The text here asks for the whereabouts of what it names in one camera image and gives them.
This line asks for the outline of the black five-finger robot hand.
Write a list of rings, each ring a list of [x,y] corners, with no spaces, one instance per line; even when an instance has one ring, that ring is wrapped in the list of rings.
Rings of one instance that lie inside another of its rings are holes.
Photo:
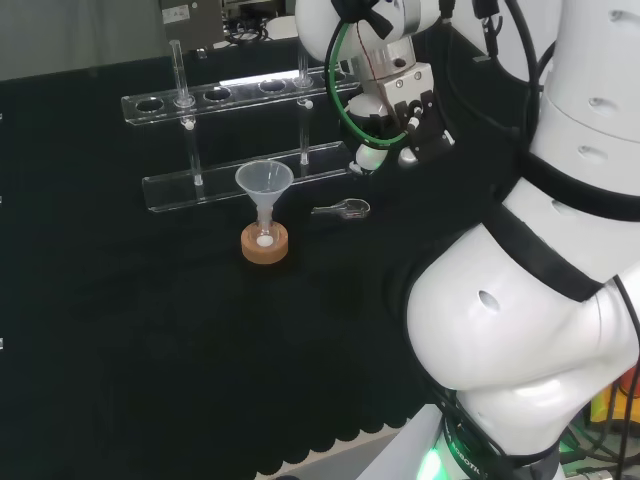
[[[431,66],[411,68],[378,81],[342,105],[341,127],[354,154],[350,169],[371,174],[389,160],[409,169],[448,152],[455,140],[436,96]]]

